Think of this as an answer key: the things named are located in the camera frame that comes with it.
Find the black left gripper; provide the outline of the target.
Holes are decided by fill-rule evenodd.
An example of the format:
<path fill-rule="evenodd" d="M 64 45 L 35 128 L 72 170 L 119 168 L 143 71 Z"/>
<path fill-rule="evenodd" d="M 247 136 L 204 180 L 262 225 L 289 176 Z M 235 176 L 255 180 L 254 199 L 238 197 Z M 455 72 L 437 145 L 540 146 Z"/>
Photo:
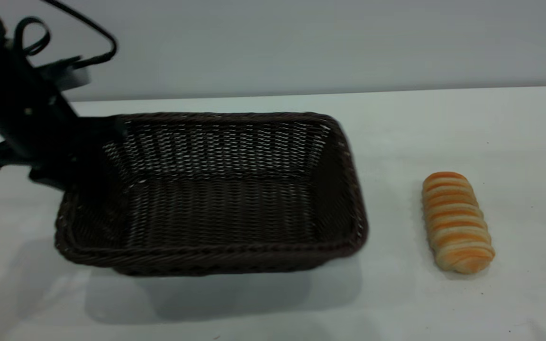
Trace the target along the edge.
<path fill-rule="evenodd" d="M 53 86 L 0 80 L 0 169 L 29 165 L 29 179 L 60 191 L 107 191 L 103 146 L 126 135 L 116 115 L 79 117 Z"/>

